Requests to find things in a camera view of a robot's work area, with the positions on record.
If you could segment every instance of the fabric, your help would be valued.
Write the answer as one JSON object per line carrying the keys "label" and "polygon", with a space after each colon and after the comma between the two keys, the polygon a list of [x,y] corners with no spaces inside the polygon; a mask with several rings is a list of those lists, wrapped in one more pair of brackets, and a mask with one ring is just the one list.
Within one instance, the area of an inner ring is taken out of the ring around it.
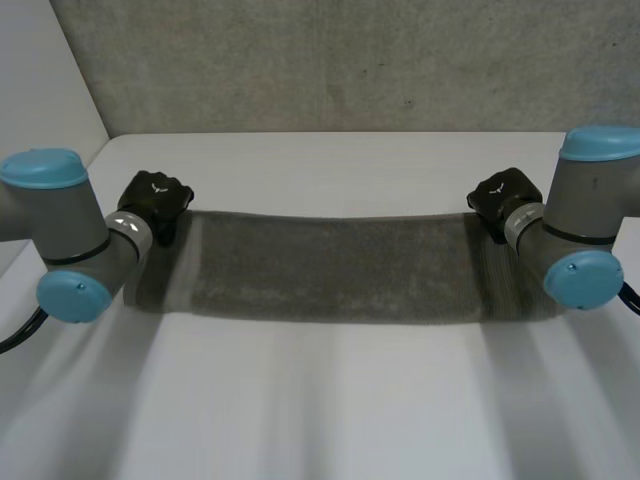
{"label": "fabric", "polygon": [[560,313],[474,214],[312,219],[188,212],[127,303],[153,312],[365,324],[526,321]]}

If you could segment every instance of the white wall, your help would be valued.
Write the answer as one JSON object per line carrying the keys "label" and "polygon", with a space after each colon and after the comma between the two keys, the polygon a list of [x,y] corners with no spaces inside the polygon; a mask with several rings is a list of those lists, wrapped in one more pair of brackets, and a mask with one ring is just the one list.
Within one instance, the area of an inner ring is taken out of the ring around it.
{"label": "white wall", "polygon": [[[88,164],[107,141],[49,2],[0,1],[0,158],[62,146]],[[24,244],[0,244],[0,275]]]}

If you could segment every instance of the concrete wall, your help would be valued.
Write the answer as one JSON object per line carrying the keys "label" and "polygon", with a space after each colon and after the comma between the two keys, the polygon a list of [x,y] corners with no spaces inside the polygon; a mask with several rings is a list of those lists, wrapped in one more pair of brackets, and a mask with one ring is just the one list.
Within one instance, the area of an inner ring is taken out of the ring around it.
{"label": "concrete wall", "polygon": [[638,0],[52,0],[111,135],[640,121]]}

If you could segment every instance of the white table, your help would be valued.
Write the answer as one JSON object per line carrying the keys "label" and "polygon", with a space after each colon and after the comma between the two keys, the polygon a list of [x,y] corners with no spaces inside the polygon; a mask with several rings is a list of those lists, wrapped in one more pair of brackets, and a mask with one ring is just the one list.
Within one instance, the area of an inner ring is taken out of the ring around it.
{"label": "white table", "polygon": [[[90,168],[105,213],[140,169],[193,207],[354,217],[467,211],[521,168],[546,192],[560,134],[134,135]],[[640,224],[615,249],[640,285]],[[0,278],[6,335],[44,269]],[[0,357],[0,476],[14,479],[640,478],[640,319],[605,309],[447,327],[154,316],[120,299]]]}

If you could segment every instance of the black band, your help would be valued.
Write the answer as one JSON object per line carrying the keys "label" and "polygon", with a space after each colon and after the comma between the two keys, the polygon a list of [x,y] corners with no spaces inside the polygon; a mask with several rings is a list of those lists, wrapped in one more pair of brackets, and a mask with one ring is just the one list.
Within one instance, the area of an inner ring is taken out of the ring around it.
{"label": "black band", "polygon": [[527,230],[529,230],[529,228],[531,228],[532,225],[535,225],[536,223],[538,223],[540,220],[542,220],[542,217],[538,217],[535,220],[531,220],[531,222],[529,222],[521,231],[520,231],[520,235],[518,235],[518,240],[516,240],[516,254],[518,256],[520,256],[520,240],[522,239],[522,236],[524,235],[524,232],[526,232]]}
{"label": "black band", "polygon": [[563,232],[557,228],[553,228],[547,223],[542,224],[542,228],[545,232],[550,233],[558,238],[567,240],[568,242],[582,243],[584,245],[611,245],[616,241],[616,235],[613,237],[581,237],[580,235],[574,235],[572,233]]}
{"label": "black band", "polygon": [[127,242],[129,242],[129,244],[131,244],[131,246],[133,247],[133,250],[136,252],[136,262],[139,262],[140,261],[140,250],[138,250],[138,246],[136,245],[136,242],[134,242],[133,240],[131,240],[130,237],[128,237],[127,235],[125,235],[122,232],[119,232],[118,230],[114,230],[113,228],[110,228],[109,231],[111,233],[115,233],[119,237],[124,238]]}
{"label": "black band", "polygon": [[42,260],[47,265],[52,265],[54,267],[58,267],[60,265],[71,265],[72,263],[82,262],[83,260],[87,260],[91,257],[95,257],[96,255],[99,255],[100,253],[104,252],[107,248],[109,248],[109,245],[111,245],[111,236],[107,236],[107,239],[103,243],[98,245],[96,248],[94,248],[93,250],[89,250],[88,252],[81,253],[80,255],[74,255],[73,257],[67,257],[67,258],[42,257]]}

